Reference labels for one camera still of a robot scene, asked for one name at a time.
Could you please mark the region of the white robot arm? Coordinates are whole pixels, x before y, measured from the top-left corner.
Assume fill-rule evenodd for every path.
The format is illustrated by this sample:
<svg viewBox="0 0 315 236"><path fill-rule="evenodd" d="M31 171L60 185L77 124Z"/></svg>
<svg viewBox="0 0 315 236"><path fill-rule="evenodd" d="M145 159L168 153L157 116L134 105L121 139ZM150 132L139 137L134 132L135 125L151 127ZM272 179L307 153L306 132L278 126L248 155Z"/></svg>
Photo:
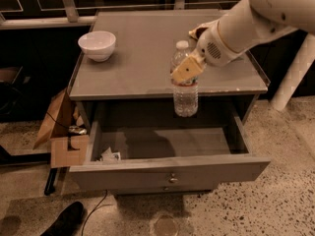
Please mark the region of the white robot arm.
<svg viewBox="0 0 315 236"><path fill-rule="evenodd" d="M187 82L206 65L222 67L247 50L296 30L315 32L315 0L240 0L226 14L206 24L196 48L171 73Z"/></svg>

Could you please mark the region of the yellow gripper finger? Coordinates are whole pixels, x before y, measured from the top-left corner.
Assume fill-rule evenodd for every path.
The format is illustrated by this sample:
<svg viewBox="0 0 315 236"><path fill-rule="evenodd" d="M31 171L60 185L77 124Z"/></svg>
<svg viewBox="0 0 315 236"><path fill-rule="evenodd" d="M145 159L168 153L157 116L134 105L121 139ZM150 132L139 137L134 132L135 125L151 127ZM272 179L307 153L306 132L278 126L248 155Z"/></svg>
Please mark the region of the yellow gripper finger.
<svg viewBox="0 0 315 236"><path fill-rule="evenodd" d="M204 72L205 58L200 55L174 56L171 59L171 78L176 83L191 80Z"/></svg>

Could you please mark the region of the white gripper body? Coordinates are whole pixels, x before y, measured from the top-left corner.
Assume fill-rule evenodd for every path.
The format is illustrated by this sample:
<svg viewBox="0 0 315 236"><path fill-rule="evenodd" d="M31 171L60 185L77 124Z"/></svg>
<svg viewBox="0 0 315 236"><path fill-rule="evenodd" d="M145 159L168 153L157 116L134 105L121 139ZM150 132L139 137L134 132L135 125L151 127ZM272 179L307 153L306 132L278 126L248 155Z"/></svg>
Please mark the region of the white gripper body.
<svg viewBox="0 0 315 236"><path fill-rule="evenodd" d="M219 34L219 21L213 21L212 27L202 39L197 40L197 49L208 64L222 67L240 56L228 48Z"/></svg>

